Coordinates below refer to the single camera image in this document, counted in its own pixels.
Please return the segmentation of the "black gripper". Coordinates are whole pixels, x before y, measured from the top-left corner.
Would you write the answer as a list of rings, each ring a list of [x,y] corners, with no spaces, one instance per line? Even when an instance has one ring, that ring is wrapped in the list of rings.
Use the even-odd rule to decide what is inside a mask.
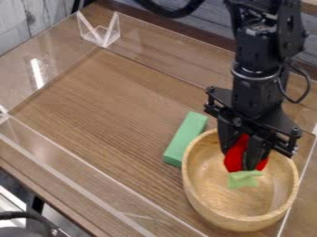
[[[287,115],[281,106],[258,118],[249,118],[233,109],[232,91],[210,86],[205,112],[217,118],[221,150],[228,153],[244,133],[252,135],[244,152],[244,169],[264,170],[269,154],[276,150],[288,158],[296,153],[297,140],[304,131]]]

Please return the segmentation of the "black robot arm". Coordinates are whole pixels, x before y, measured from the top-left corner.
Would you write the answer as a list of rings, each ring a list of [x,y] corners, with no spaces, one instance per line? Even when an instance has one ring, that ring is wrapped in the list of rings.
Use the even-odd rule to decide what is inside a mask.
[[[225,0],[237,42],[229,89],[210,86],[205,111],[217,118],[225,168],[263,170],[277,151],[292,157],[303,130],[283,109],[304,96],[288,96],[291,72],[305,71],[293,58],[308,37],[301,0]]]

